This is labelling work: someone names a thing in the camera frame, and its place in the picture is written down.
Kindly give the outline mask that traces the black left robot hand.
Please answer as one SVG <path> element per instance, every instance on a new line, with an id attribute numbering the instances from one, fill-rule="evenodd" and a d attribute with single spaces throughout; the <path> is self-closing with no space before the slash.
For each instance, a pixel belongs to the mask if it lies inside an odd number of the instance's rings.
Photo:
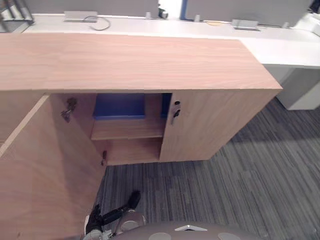
<path id="1" fill-rule="evenodd" d="M 129 205 L 124 204 L 117 209 L 101 215 L 101 207 L 97 204 L 89 215 L 89 219 L 85 227 L 85 233 L 88 234 L 93 230 L 102 231 L 103 226 L 120 219 L 128 209 Z"/>

